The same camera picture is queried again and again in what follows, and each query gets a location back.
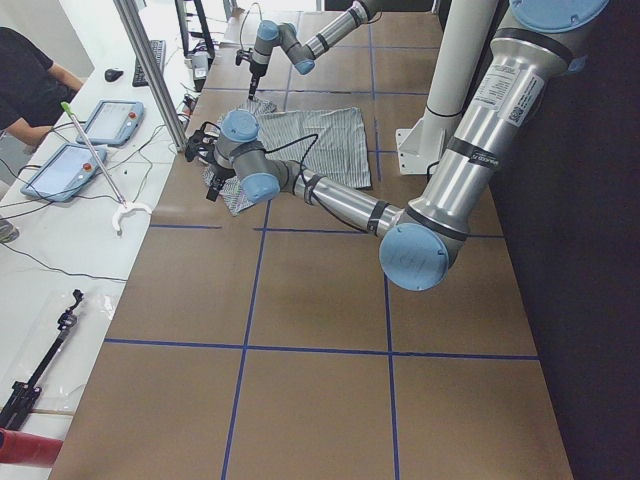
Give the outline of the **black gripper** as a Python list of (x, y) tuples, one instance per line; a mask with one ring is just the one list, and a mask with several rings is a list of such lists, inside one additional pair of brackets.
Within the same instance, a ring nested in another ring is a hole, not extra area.
[(266, 75), (266, 65), (257, 62), (250, 63), (250, 72), (252, 74), (248, 98), (254, 99), (257, 92), (260, 79)]
[(234, 177), (234, 170), (221, 166), (214, 157), (211, 157), (208, 163), (212, 178), (206, 198), (210, 201), (216, 201), (226, 181)]

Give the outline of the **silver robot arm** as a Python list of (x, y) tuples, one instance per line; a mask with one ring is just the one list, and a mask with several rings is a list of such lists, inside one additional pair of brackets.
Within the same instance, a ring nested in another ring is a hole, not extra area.
[(236, 52), (237, 66), (249, 62), (251, 81), (248, 99), (253, 100), (260, 80), (266, 75), (272, 52), (276, 47), (283, 50), (294, 68), (301, 74), (311, 72), (316, 60), (359, 26), (373, 21), (382, 11), (380, 1), (354, 1), (352, 5), (330, 24), (302, 44), (292, 24), (276, 24), (262, 20), (259, 24), (254, 46)]
[(398, 150), (429, 175), (424, 192), (395, 207), (310, 170), (271, 160), (259, 124), (229, 112), (206, 156), (216, 199), (230, 178), (253, 203), (288, 192), (377, 236), (389, 280), (411, 291), (438, 285), (469, 235), (468, 219), (547, 82), (578, 71), (602, 1), (455, 1), (422, 118), (398, 133)]

